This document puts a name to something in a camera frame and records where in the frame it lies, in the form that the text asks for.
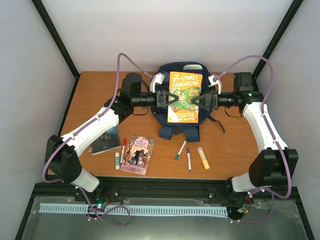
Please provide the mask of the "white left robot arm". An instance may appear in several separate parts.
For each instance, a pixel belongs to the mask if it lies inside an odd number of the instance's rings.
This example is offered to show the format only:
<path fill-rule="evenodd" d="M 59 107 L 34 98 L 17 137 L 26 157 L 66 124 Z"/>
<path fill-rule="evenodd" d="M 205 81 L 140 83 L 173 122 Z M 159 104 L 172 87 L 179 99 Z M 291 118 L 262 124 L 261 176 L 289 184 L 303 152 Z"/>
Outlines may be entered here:
<path fill-rule="evenodd" d="M 103 133 L 133 114 L 135 107 L 164 108 L 176 102 L 178 96 L 164 89 L 156 89 L 168 77 L 167 72 L 155 74 L 149 91 L 143 92 L 142 76 L 129 73 L 123 79 L 121 88 L 115 90 L 115 95 L 93 117 L 62 137 L 52 135 L 47 141 L 42 180 L 49 183 L 46 173 L 51 171 L 56 175 L 57 182 L 82 188 L 92 201 L 101 200 L 104 188 L 93 174 L 82 167 L 79 157 Z"/>

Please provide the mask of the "red marker pen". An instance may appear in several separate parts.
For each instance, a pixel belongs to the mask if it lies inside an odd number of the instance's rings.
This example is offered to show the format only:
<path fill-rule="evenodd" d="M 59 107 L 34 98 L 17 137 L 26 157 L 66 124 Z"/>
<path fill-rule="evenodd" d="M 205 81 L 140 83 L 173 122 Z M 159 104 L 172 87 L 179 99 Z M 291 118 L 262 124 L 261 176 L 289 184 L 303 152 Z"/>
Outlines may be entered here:
<path fill-rule="evenodd" d="M 121 149 L 121 155 L 120 155 L 120 165 L 123 163 L 124 155 L 125 155 L 125 147 L 126 147 L 127 139 L 124 138 L 122 142 L 122 149 Z"/>

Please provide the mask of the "black corner frame post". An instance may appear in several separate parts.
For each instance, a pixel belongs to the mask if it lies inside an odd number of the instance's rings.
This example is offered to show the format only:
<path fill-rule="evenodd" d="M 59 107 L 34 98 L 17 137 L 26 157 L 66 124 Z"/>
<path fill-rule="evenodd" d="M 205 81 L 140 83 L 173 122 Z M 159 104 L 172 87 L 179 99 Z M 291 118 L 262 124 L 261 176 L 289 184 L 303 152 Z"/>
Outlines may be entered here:
<path fill-rule="evenodd" d="M 64 59 L 67 67 L 69 68 L 72 76 L 77 79 L 80 77 L 80 73 L 75 66 L 58 30 L 56 29 L 55 24 L 53 23 L 45 5 L 41 0 L 31 0 L 33 3 L 36 11 L 38 12 L 42 22 L 44 23 L 46 29 L 48 30 L 52 40 L 54 41 L 55 45 L 57 46 L 62 58 Z"/>
<path fill-rule="evenodd" d="M 293 18 L 295 17 L 296 13 L 300 9 L 301 5 L 303 4 L 304 0 L 293 0 L 287 9 L 284 17 L 282 18 L 280 24 L 278 25 L 273 37 L 271 38 L 268 46 L 266 47 L 262 57 L 269 60 L 272 53 L 276 49 L 278 43 L 282 39 L 284 33 L 286 32 L 287 28 L 289 27 L 290 23 L 292 22 Z"/>

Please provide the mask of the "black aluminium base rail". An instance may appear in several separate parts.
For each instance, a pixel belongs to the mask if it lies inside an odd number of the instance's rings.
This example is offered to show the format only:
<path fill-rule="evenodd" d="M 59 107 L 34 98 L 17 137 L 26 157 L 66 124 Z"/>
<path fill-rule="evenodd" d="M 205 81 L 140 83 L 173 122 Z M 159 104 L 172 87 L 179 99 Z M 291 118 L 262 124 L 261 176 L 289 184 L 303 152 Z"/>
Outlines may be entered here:
<path fill-rule="evenodd" d="M 129 199 L 183 199 L 199 200 L 205 204 L 240 206 L 246 204 L 247 192 L 233 192 L 229 180 L 191 180 L 145 177 L 100 177 L 100 185 L 93 193 L 86 192 L 93 204 L 117 203 Z M 87 202 L 83 193 L 67 183 L 36 183 L 35 197 L 74 197 Z"/>

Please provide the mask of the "white glue stick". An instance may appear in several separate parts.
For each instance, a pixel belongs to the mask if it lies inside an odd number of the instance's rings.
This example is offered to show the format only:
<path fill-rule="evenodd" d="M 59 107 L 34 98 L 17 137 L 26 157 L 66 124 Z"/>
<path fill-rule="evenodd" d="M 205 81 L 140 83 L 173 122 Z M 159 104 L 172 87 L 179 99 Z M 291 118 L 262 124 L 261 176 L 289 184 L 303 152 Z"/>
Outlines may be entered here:
<path fill-rule="evenodd" d="M 115 169 L 119 170 L 121 167 L 120 154 L 118 152 L 115 153 Z"/>

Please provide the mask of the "pink illustrated paperback book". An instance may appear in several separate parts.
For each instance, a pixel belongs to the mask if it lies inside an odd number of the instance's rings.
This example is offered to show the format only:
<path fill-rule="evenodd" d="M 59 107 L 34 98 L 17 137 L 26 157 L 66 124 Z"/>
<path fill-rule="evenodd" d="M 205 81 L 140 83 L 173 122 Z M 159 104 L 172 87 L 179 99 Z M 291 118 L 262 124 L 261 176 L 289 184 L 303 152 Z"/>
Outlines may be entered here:
<path fill-rule="evenodd" d="M 120 170 L 145 176 L 156 139 L 133 134 L 127 144 Z"/>

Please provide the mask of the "navy blue student backpack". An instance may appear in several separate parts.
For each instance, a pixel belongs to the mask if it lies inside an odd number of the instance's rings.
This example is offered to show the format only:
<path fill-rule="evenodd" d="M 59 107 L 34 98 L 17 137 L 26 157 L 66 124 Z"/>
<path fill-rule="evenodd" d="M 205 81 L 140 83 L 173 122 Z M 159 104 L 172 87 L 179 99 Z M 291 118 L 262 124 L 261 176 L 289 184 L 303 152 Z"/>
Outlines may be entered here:
<path fill-rule="evenodd" d="M 226 132 L 221 122 L 211 116 L 212 106 L 206 110 L 192 103 L 192 99 L 215 89 L 210 75 L 206 66 L 194 61 L 167 63 L 158 69 L 150 82 L 150 91 L 164 90 L 178 96 L 178 101 L 166 107 L 151 108 L 161 125 L 160 138 L 170 140 L 173 135 L 185 133 L 187 142 L 199 142 L 200 125 L 206 119 L 217 122 Z"/>

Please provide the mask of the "black right corner frame post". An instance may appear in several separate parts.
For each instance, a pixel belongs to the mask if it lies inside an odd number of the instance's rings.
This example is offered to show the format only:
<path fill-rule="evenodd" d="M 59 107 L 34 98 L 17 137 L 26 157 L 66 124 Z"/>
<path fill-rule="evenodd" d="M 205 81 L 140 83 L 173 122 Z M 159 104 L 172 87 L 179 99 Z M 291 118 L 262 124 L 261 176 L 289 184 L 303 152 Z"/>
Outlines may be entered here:
<path fill-rule="evenodd" d="M 272 53 L 276 49 L 278 43 L 282 39 L 284 33 L 286 32 L 287 28 L 289 27 L 290 23 L 292 22 L 293 18 L 295 17 L 296 13 L 300 9 L 301 5 L 303 4 L 304 0 L 293 0 L 287 9 L 284 17 L 282 18 L 280 24 L 278 25 L 273 37 L 271 38 L 268 46 L 266 47 L 262 57 L 269 60 Z"/>

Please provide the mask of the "purple marker pen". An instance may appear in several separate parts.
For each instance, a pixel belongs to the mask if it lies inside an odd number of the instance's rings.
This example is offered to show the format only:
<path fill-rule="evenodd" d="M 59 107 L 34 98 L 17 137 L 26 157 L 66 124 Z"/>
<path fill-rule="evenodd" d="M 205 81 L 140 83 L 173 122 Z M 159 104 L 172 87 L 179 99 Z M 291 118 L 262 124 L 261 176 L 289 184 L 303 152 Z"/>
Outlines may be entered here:
<path fill-rule="evenodd" d="M 192 164 L 191 164 L 191 154 L 190 154 L 190 148 L 186 148 L 186 156 L 187 156 L 187 166 L 188 166 L 188 171 L 192 171 Z"/>

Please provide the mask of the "dark teal Bronte book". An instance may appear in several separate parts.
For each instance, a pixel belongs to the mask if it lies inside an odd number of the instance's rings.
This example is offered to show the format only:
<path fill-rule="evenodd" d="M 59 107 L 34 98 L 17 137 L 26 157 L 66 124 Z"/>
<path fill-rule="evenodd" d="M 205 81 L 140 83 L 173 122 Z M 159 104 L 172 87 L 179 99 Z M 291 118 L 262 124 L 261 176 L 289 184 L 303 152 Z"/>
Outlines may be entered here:
<path fill-rule="evenodd" d="M 113 149 L 120 148 L 122 146 L 119 137 L 118 128 L 112 127 L 100 135 L 90 145 L 89 152 L 91 155 L 98 155 Z"/>

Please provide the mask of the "orange 39-Storey Treehouse book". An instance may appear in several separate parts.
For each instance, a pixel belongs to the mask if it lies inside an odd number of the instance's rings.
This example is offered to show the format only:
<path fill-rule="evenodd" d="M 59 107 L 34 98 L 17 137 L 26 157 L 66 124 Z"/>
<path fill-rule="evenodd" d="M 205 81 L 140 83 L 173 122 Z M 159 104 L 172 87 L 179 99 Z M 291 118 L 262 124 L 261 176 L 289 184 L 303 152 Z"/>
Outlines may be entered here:
<path fill-rule="evenodd" d="M 203 76 L 198 73 L 172 71 L 169 74 L 169 92 L 179 100 L 168 106 L 167 122 L 175 124 L 196 124 L 199 108 L 192 104 L 202 90 Z"/>

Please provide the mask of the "yellow highlighter pen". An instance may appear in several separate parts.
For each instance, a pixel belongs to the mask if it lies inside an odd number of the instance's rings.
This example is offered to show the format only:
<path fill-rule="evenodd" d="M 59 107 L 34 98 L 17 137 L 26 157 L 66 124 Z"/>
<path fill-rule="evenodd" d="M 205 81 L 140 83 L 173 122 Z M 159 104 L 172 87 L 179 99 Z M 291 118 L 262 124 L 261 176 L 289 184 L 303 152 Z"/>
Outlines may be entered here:
<path fill-rule="evenodd" d="M 197 151 L 198 151 L 198 153 L 199 153 L 199 156 L 200 156 L 200 159 L 201 159 L 201 161 L 202 161 L 202 163 L 203 163 L 204 168 L 205 168 L 206 170 L 208 170 L 208 169 L 210 168 L 210 165 L 209 165 L 209 163 L 208 163 L 208 160 L 207 160 L 207 158 L 206 158 L 206 155 L 205 155 L 205 153 L 204 153 L 203 148 L 202 148 L 201 146 L 199 146 L 199 147 L 197 148 Z"/>

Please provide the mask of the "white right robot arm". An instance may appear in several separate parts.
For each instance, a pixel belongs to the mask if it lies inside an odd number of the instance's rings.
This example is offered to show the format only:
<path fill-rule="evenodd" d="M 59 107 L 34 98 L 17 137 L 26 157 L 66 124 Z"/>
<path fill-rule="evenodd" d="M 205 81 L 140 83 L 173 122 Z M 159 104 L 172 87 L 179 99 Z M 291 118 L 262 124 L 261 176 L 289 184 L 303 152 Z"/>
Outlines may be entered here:
<path fill-rule="evenodd" d="M 273 186 L 286 186 L 287 193 L 278 195 L 281 199 L 290 196 L 292 190 L 292 175 L 299 155 L 295 149 L 288 148 L 278 134 L 268 112 L 265 97 L 255 91 L 249 84 L 248 72 L 237 73 L 234 77 L 234 90 L 223 92 L 222 83 L 218 76 L 209 76 L 209 90 L 199 97 L 192 99 L 192 103 L 199 108 L 209 110 L 219 107 L 238 107 L 253 132 L 259 150 L 258 156 L 249 166 L 248 172 L 231 178 L 234 192 L 258 191 L 273 192 Z"/>

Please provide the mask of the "green capped marker pen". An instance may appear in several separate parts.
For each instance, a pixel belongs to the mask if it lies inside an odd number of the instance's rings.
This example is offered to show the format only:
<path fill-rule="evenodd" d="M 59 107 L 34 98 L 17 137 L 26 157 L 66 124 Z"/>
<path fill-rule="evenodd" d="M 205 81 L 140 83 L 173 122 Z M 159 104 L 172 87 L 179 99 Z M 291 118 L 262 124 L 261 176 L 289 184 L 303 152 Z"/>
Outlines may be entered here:
<path fill-rule="evenodd" d="M 177 154 L 176 154 L 176 156 L 175 156 L 175 158 L 174 158 L 175 160 L 178 160 L 178 159 L 179 159 L 179 157 L 180 157 L 180 155 L 181 155 L 181 153 L 182 153 L 182 151 L 183 151 L 186 143 L 187 143 L 187 141 L 184 140 L 183 143 L 182 143 L 182 145 L 181 145 L 181 147 L 180 147 L 180 149 L 179 149 L 179 151 L 177 152 Z"/>

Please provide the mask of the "black left corner frame post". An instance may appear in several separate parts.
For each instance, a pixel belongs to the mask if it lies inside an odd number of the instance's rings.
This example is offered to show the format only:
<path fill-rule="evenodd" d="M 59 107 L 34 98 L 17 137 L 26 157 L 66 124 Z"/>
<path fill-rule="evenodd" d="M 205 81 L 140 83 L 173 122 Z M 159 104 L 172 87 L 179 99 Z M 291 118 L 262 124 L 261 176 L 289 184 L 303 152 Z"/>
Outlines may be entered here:
<path fill-rule="evenodd" d="M 55 24 L 53 23 L 45 5 L 41 0 L 31 0 L 33 3 L 36 11 L 38 12 L 42 22 L 44 23 L 46 29 L 48 30 L 52 40 L 54 41 L 55 45 L 57 46 L 62 58 L 64 59 L 67 67 L 69 68 L 72 76 L 77 79 L 80 77 L 80 73 L 75 66 L 58 30 L 56 29 Z"/>

